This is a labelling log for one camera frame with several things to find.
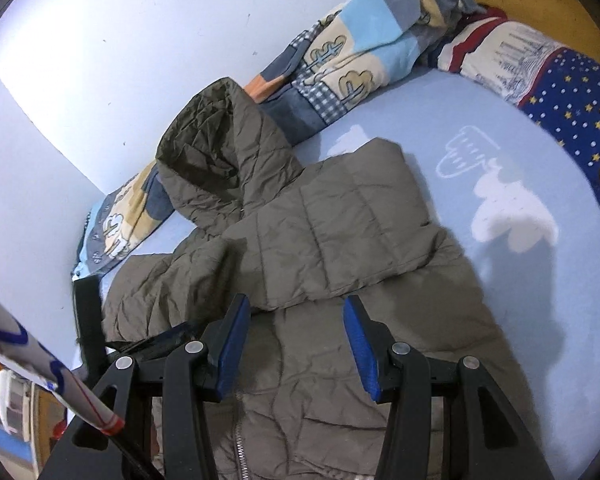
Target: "zipper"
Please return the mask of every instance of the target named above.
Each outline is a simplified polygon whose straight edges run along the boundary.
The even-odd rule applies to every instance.
[[[249,469],[247,468],[247,457],[244,453],[244,442],[242,440],[241,424],[240,424],[240,406],[242,404],[242,394],[240,392],[236,392],[235,399],[237,401],[236,405],[236,419],[235,419],[235,429],[234,429],[234,441],[235,441],[235,451],[238,457],[238,473],[240,474],[240,480],[250,480]]]

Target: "red stripe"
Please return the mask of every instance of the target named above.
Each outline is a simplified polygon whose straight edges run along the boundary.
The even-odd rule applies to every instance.
[[[464,56],[478,48],[478,46],[484,41],[484,38],[486,38],[494,28],[508,21],[509,20],[504,18],[498,18],[497,20],[492,20],[488,23],[485,23],[476,28],[462,43],[457,44],[453,50],[451,64],[449,65],[449,72],[459,73],[460,69],[462,68]]]
[[[82,383],[79,382],[74,374],[71,373],[71,371],[69,371],[69,375],[71,376],[71,378],[74,380],[74,383],[76,386],[78,386],[78,389],[80,390],[80,393],[82,394],[82,396],[84,397],[84,400],[86,400],[89,403],[89,406],[91,407],[91,409],[93,410],[93,413],[95,414],[95,416],[98,417],[98,420],[100,421],[100,425],[101,427],[103,427],[105,425],[104,420],[102,420],[102,417],[100,416],[100,414],[98,413],[98,410],[96,410],[95,406],[93,405],[93,403],[91,402],[91,399],[89,398],[89,396],[84,392],[84,390],[82,389]]]
[[[100,430],[105,435],[113,436],[115,434],[120,433],[120,431],[122,431],[122,428],[125,427],[125,421],[122,420],[117,415],[114,415],[114,416],[116,417],[117,420],[116,420],[116,423],[113,425],[113,427],[110,430]]]
[[[526,105],[526,102],[529,101],[529,98],[536,92],[536,89],[538,88],[538,83],[542,79],[542,76],[546,73],[546,70],[549,68],[549,64],[554,61],[555,57],[558,54],[560,54],[560,51],[563,49],[564,46],[559,46],[551,54],[549,54],[549,57],[544,61],[544,63],[540,67],[540,70],[538,70],[536,78],[534,79],[534,83],[531,85],[529,92],[527,92],[524,95],[524,97],[520,99],[520,102],[518,103],[518,108],[522,108],[524,105]]]
[[[498,7],[490,7],[482,4],[482,6],[487,10],[487,12],[474,12],[473,14],[463,14],[462,18],[458,25],[462,27],[462,30],[467,25],[471,25],[475,22],[480,22],[481,20],[486,20],[487,18],[505,18],[507,19],[507,13],[499,9]]]

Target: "blue star pattern fabric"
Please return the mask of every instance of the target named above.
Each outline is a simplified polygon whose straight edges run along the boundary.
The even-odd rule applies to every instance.
[[[600,65],[559,49],[519,108],[584,172],[600,204]]]

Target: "black clamp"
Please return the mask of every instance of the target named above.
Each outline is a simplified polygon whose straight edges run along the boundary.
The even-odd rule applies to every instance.
[[[163,479],[148,459],[152,397],[162,396],[167,478],[216,480],[203,401],[220,402],[231,390],[249,322],[249,300],[237,294],[200,338],[191,340],[199,330],[183,323],[111,354],[114,361],[93,391],[125,420],[123,431],[107,437],[74,418],[39,478]]]
[[[364,389],[378,404],[392,404],[376,480],[427,477],[431,397],[445,403],[443,479],[553,480],[520,416],[477,358],[424,357],[372,321],[357,296],[346,299],[343,318]]]

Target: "blue marking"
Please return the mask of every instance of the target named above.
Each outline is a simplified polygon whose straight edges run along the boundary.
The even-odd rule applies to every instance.
[[[53,358],[52,361],[49,363],[49,369],[56,378],[56,383],[58,384],[57,388],[53,388],[51,383],[47,383],[46,387],[48,390],[53,390],[61,396],[64,393],[64,377],[62,376],[62,370],[64,370],[65,366],[62,364],[62,361],[59,361],[58,358],[56,358],[55,355],[53,355],[49,350],[47,350],[46,346],[44,346],[40,341],[38,341],[38,345],[40,345],[40,348],[42,348]]]
[[[14,334],[13,332],[5,332],[4,330],[0,330],[0,342],[24,346],[29,342],[29,334],[27,333],[27,330],[20,323],[18,323],[17,320],[14,319],[14,321],[18,325],[20,333]]]
[[[234,379],[238,371],[240,356],[244,341],[247,339],[249,322],[251,320],[251,307],[249,300],[245,297],[240,304],[240,309],[235,317],[234,324],[231,327],[224,347],[220,352],[218,359],[218,384],[216,385],[216,394],[219,399],[229,392],[234,384]]]
[[[362,386],[371,399],[378,402],[381,393],[380,383],[378,383],[378,363],[349,298],[344,302],[342,317]]]

